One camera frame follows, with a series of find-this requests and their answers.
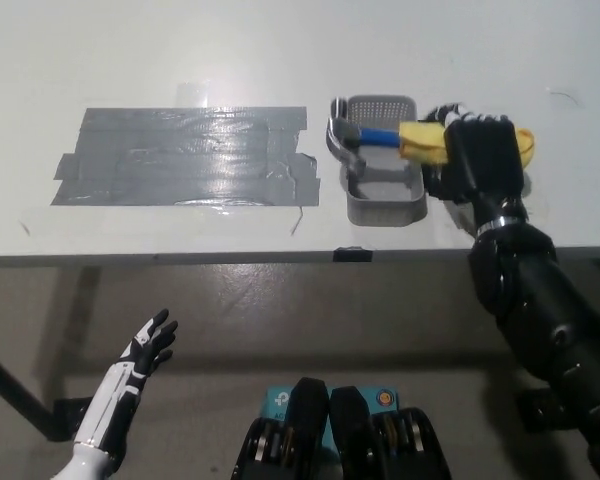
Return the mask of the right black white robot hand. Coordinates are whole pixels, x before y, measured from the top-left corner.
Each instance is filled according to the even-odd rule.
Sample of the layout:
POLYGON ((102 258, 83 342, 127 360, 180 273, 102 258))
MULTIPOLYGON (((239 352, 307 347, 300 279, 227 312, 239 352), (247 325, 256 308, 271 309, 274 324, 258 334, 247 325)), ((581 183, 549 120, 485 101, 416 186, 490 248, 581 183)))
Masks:
POLYGON ((458 103, 438 106, 421 122, 443 128, 447 162, 422 167, 429 195, 469 204, 473 225, 528 220, 522 201, 523 167, 514 124, 506 116, 476 114, 458 103))

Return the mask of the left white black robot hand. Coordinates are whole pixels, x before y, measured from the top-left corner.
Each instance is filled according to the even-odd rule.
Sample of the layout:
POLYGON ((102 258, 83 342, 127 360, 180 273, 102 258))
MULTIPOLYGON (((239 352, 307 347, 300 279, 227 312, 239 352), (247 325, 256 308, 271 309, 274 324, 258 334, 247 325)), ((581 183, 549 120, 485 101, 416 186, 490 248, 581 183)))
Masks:
POLYGON ((178 323, 163 309, 132 337, 106 372, 75 436, 77 444, 104 452, 118 467, 149 377, 173 355, 178 323))

